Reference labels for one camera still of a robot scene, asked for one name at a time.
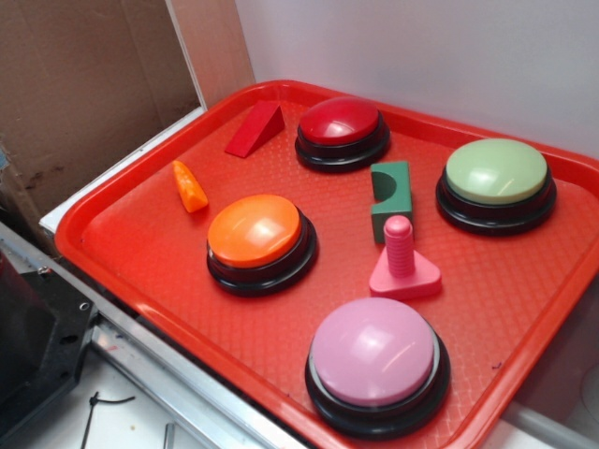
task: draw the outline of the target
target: pink screw toy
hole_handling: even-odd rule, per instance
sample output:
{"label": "pink screw toy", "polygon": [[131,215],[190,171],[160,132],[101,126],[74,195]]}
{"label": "pink screw toy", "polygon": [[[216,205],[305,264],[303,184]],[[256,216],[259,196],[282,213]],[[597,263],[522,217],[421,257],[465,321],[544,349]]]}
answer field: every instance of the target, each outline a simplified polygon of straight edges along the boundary
{"label": "pink screw toy", "polygon": [[414,250],[412,224],[406,217],[387,219],[385,244],[370,279],[374,296],[405,300],[441,290],[441,271]]}

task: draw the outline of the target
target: orange block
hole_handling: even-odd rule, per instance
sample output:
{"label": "orange block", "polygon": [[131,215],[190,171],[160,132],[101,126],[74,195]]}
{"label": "orange block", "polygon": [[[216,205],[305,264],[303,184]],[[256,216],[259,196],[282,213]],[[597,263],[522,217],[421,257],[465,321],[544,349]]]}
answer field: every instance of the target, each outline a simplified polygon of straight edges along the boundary
{"label": "orange block", "polygon": [[181,161],[172,161],[172,168],[185,210],[191,213],[208,206],[208,198],[189,167]]}
{"label": "orange block", "polygon": [[247,157],[285,129],[281,106],[273,101],[256,102],[225,152]]}

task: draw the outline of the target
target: orange button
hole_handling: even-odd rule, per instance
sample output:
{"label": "orange button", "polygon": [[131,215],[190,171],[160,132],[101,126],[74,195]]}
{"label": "orange button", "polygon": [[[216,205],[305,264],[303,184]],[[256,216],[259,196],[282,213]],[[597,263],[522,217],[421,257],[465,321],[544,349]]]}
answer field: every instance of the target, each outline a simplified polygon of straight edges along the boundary
{"label": "orange button", "polygon": [[247,196],[212,221],[208,244],[214,256],[233,268],[257,268],[285,255],[298,241],[300,213],[276,195]]}

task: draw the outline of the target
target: metal frame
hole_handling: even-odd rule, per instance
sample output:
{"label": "metal frame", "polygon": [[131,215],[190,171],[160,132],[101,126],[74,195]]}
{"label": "metal frame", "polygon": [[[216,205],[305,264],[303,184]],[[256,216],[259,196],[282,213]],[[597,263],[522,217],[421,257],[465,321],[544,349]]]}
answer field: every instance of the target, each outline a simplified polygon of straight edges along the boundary
{"label": "metal frame", "polygon": [[20,272],[51,269],[92,300],[99,311],[92,336],[93,348],[204,446],[306,447],[2,223],[0,249]]}

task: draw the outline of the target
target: orange cheese wedge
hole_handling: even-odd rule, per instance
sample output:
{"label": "orange cheese wedge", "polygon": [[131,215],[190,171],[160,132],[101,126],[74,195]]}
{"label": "orange cheese wedge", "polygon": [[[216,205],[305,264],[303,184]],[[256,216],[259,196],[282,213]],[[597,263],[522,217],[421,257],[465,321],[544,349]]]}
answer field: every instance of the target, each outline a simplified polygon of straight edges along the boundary
{"label": "orange cheese wedge", "polygon": [[205,208],[208,198],[189,167],[181,161],[173,161],[172,168],[185,210],[191,213]]}

